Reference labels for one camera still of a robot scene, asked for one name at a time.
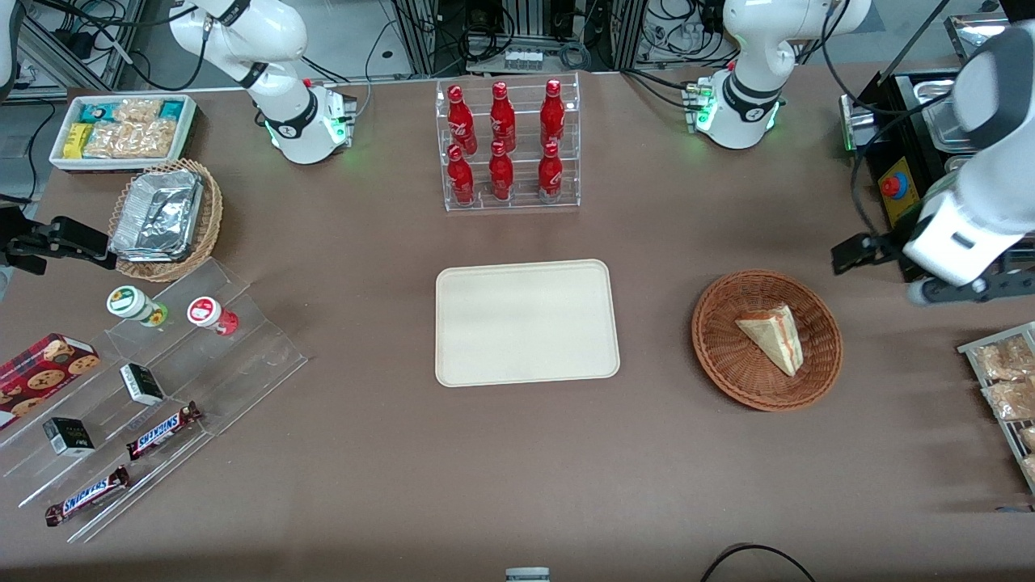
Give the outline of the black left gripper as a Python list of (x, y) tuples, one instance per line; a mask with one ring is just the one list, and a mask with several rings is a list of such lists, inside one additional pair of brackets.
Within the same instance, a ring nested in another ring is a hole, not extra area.
[(885, 233), (877, 235), (877, 240), (869, 234), (857, 234), (836, 244), (833, 251), (833, 273), (844, 275), (855, 268), (884, 263), (910, 264), (910, 259), (903, 253), (909, 236), (901, 233)]

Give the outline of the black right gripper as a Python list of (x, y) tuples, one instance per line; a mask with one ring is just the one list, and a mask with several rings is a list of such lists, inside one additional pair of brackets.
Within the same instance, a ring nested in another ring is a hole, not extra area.
[(26, 219), (23, 213), (1, 213), (2, 266), (43, 277), (47, 260), (78, 259), (107, 270), (117, 268), (117, 255), (108, 250), (108, 236), (89, 225), (64, 215), (48, 222)]

